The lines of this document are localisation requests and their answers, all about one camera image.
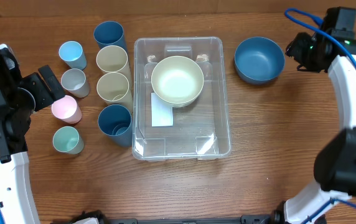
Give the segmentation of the pink small cup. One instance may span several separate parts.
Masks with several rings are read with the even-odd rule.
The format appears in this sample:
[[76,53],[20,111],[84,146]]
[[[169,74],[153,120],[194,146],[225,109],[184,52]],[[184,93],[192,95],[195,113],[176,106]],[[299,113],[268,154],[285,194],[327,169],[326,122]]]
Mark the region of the pink small cup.
[[82,119],[82,112],[77,101],[69,95],[55,101],[51,106],[52,114],[69,124],[76,124]]

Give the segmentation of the light blue small cup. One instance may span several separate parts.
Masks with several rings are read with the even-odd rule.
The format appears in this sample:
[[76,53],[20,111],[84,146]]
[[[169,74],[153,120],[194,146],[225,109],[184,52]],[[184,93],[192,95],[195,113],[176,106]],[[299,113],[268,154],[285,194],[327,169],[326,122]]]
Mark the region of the light blue small cup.
[[83,70],[87,66],[87,60],[80,43],[70,40],[59,48],[59,57],[70,67]]

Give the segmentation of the mint green small cup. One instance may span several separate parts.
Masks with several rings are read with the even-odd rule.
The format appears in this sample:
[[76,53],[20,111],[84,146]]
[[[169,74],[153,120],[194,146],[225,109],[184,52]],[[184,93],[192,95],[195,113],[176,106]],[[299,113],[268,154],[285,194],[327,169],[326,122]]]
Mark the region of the mint green small cup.
[[84,149],[84,141],[79,132],[71,126],[58,129],[52,139],[55,150],[67,154],[79,154]]

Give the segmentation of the grey small cup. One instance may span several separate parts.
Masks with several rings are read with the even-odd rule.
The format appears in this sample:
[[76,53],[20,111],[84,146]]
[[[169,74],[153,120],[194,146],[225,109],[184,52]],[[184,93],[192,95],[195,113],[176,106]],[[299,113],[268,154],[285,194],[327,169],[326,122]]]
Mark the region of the grey small cup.
[[61,85],[77,98],[84,98],[90,93],[90,86],[85,73],[77,68],[71,68],[62,75]]

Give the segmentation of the cream bowl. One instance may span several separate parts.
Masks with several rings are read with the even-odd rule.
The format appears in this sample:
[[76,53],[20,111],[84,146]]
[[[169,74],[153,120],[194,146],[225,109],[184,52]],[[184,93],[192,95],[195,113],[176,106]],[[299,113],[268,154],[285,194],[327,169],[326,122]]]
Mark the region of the cream bowl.
[[174,108],[183,108],[189,106],[199,99],[200,95],[196,96],[179,96],[179,95],[167,95],[161,96],[155,93],[155,95],[165,104]]
[[200,95],[204,82],[200,66],[192,59],[178,55],[161,60],[151,74],[153,92],[161,96]]

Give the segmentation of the dark blue bowl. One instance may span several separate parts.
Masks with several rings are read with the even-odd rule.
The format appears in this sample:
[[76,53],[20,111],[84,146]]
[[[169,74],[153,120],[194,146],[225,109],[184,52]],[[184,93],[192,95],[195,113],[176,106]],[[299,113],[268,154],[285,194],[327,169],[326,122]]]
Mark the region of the dark blue bowl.
[[250,37],[237,47],[234,65],[238,76],[252,85],[275,81],[285,67],[281,47],[266,37]]

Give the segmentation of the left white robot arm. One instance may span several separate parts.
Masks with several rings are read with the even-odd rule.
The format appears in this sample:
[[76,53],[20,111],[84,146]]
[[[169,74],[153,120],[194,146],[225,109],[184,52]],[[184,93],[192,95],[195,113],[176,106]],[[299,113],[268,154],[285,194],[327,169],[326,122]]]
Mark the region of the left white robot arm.
[[48,65],[23,77],[12,49],[0,44],[0,223],[39,223],[25,135],[31,115],[65,92]]

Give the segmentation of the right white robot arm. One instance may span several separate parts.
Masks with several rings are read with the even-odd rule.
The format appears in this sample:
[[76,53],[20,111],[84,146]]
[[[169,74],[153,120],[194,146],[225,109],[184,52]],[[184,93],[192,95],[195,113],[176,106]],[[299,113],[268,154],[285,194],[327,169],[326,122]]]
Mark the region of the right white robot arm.
[[318,153],[313,181],[281,212],[283,223],[317,223],[334,205],[356,197],[356,40],[300,32],[286,55],[307,71],[327,72],[337,100],[340,131]]

